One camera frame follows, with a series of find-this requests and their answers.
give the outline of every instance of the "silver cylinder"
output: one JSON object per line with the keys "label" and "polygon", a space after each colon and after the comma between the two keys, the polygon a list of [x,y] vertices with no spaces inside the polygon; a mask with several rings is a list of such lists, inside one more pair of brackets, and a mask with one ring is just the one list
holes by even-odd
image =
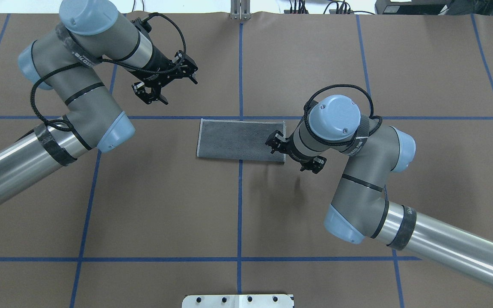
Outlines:
{"label": "silver cylinder", "polygon": [[405,249],[493,288],[493,242],[489,240],[418,213]]}
{"label": "silver cylinder", "polygon": [[[77,158],[87,152],[72,133],[54,131],[60,146]],[[43,148],[35,133],[0,152],[0,204],[62,167]]]}

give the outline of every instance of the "white label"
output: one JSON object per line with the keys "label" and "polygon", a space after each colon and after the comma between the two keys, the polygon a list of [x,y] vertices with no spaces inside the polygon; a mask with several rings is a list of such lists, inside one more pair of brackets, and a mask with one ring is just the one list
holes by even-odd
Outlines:
{"label": "white label", "polygon": [[386,12],[398,12],[400,6],[386,6],[385,10],[383,11],[384,13]]}

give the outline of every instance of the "robotic arm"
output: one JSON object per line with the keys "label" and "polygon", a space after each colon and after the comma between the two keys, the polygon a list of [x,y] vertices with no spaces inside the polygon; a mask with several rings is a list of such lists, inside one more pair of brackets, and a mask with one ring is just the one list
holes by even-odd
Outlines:
{"label": "robotic arm", "polygon": [[324,90],[339,86],[361,90],[371,103],[357,86],[328,86],[307,102],[305,115],[289,138],[275,131],[266,141],[272,152],[288,154],[300,162],[302,171],[313,173],[323,168],[326,159],[319,154],[329,148],[350,156],[327,212],[327,230],[353,244],[370,236],[493,288],[493,242],[382,198],[390,172],[405,170],[413,160],[415,142],[397,128],[381,125],[381,118],[361,115],[346,96],[313,101]]}
{"label": "robotic arm", "polygon": [[[131,23],[109,0],[64,0],[59,15],[56,29],[31,43],[18,59],[20,70],[34,83],[31,103],[43,123],[0,152],[0,204],[88,150],[108,152],[133,136],[129,118],[92,66],[101,62],[124,66],[141,80],[133,84],[133,91],[146,104],[158,100],[168,104],[161,89],[174,79],[187,77],[197,83],[197,66],[186,55],[180,29],[162,14],[151,13]],[[147,22],[153,16],[169,20],[182,37],[184,50],[172,60],[149,38]],[[47,121],[35,108],[38,87],[54,89],[70,111]]]}

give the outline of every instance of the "blue joint cap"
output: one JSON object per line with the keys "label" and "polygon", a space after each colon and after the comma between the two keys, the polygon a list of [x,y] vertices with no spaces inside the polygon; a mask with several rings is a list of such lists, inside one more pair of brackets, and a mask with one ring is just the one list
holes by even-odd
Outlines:
{"label": "blue joint cap", "polygon": [[311,130],[329,141],[349,138],[355,133],[359,123],[359,107],[343,95],[328,96],[309,112]]}
{"label": "blue joint cap", "polygon": [[109,0],[63,0],[59,15],[71,32],[95,35],[113,26],[119,11]]}
{"label": "blue joint cap", "polygon": [[113,121],[96,147],[102,153],[109,152],[118,145],[129,140],[134,135],[135,131],[133,123],[131,123],[129,117],[127,117],[125,111],[123,111],[115,121]]}
{"label": "blue joint cap", "polygon": [[360,244],[364,235],[348,222],[336,209],[330,205],[327,217],[324,219],[324,227],[337,238],[353,244]]}
{"label": "blue joint cap", "polygon": [[414,159],[416,154],[416,141],[409,134],[403,133],[395,127],[393,127],[393,129],[399,137],[399,160],[397,160],[397,165],[391,172],[403,172]]}
{"label": "blue joint cap", "polygon": [[[18,68],[20,68],[20,71],[32,83],[36,83],[37,80],[41,79],[41,76],[37,73],[36,66],[33,64],[33,55],[32,55],[32,49],[33,49],[33,41],[26,49],[24,49],[19,55],[18,55]],[[52,90],[53,87],[49,86],[45,82],[42,82],[39,85],[39,89],[43,90]]]}

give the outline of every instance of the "gray cloth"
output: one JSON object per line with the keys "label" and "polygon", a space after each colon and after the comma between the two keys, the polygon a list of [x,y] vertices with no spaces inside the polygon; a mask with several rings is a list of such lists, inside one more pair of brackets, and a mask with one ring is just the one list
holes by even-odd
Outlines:
{"label": "gray cloth", "polygon": [[225,121],[201,119],[197,156],[229,160],[284,162],[285,155],[275,152],[265,142],[276,130],[285,134],[284,121]]}

